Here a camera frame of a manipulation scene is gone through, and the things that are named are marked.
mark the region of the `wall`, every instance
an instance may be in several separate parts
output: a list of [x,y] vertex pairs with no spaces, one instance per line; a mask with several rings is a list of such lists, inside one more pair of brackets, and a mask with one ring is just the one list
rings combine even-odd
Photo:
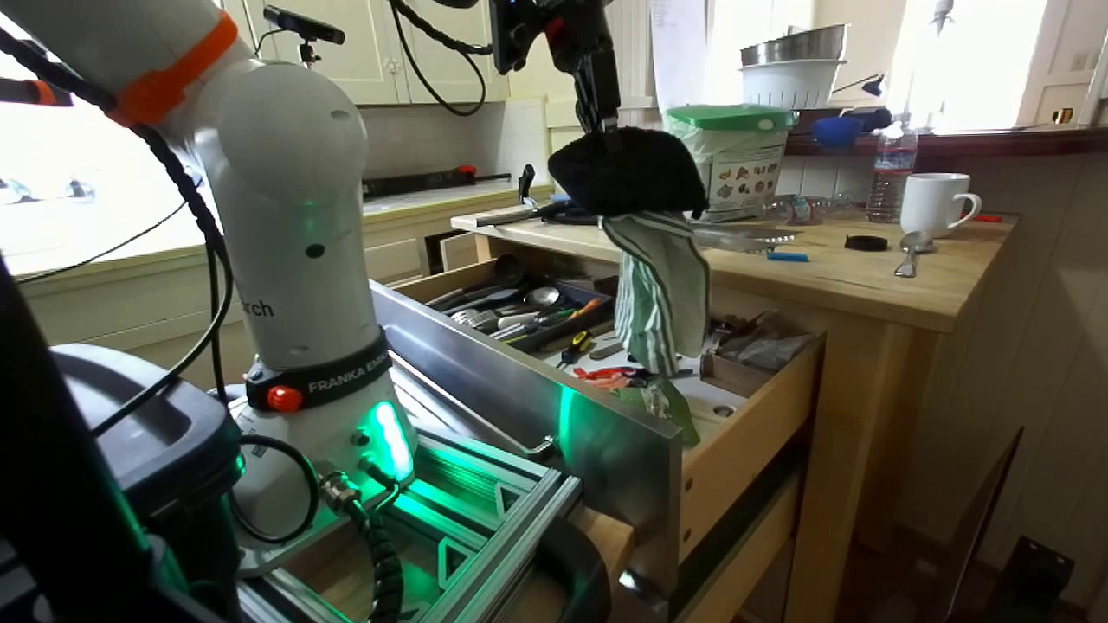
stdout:
[[[96,341],[172,366],[209,325],[209,271],[202,248],[160,259],[90,268],[58,279],[22,286],[49,341]],[[235,385],[252,360],[252,341],[231,303],[223,328],[225,379]],[[184,374],[210,386],[209,354]]]
[[905,527],[948,540],[994,453],[1026,427],[984,558],[1026,533],[1077,559],[1066,600],[1108,580],[1108,154],[952,161],[1019,231],[941,341]]
[[360,113],[370,141],[366,178],[455,166],[515,178],[524,161],[546,161],[540,103],[485,103],[476,119],[455,119],[443,107],[360,107]]
[[[850,24],[850,62],[837,69],[834,83],[851,83],[868,73],[892,69],[892,53],[899,37],[906,0],[819,0],[819,21],[813,24]],[[860,89],[834,97],[841,103],[866,100]]]

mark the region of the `kitchen appliance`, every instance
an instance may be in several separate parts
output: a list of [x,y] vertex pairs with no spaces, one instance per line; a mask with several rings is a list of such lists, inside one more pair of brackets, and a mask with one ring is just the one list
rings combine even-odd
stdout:
[[741,47],[741,100],[765,107],[829,107],[845,62],[845,24],[790,30]]

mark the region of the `white mug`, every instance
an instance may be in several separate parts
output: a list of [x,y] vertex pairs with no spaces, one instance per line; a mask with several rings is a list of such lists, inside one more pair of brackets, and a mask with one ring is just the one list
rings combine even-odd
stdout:
[[967,174],[912,174],[899,201],[899,227],[934,239],[967,224],[981,203],[984,201],[969,193]]

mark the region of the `green led light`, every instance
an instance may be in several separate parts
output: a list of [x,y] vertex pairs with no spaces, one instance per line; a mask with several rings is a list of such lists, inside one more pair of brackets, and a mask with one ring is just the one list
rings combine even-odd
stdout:
[[411,461],[401,412],[393,403],[379,403],[370,405],[360,428],[375,438],[365,461],[370,461],[393,481],[409,481],[415,471],[415,461]]
[[569,385],[561,385],[561,392],[559,392],[559,437],[554,437],[554,444],[559,444],[559,451],[561,453],[572,453],[576,451],[576,437],[580,437],[580,405],[583,405],[583,393],[576,392],[576,386],[569,386]]

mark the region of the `wooden table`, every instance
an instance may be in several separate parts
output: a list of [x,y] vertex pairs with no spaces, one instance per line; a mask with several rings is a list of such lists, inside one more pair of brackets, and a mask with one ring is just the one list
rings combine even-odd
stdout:
[[[598,227],[583,224],[476,224],[490,247],[538,247],[583,259],[618,263]],[[759,251],[707,248],[714,268],[714,313],[786,313],[823,331],[822,393],[807,464],[790,623],[834,619],[851,538],[883,547],[892,531],[899,478],[927,366],[972,289],[1000,255],[1011,220],[967,224],[921,255],[916,279],[892,277],[899,263],[897,224],[823,220],[796,224],[782,248],[811,263],[774,263]],[[845,235],[883,235],[891,251],[845,248]]]

